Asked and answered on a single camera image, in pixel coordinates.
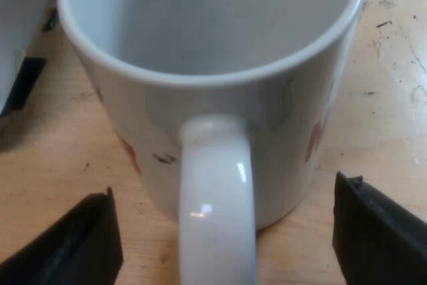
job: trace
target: white object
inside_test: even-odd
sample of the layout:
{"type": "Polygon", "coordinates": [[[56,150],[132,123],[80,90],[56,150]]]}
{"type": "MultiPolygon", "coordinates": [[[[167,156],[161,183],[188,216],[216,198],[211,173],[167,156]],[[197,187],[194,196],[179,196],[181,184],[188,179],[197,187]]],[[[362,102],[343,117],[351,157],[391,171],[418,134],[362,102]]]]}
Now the white object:
{"type": "Polygon", "coordinates": [[[305,195],[361,0],[58,0],[183,285],[255,284],[255,229],[305,195]]]}

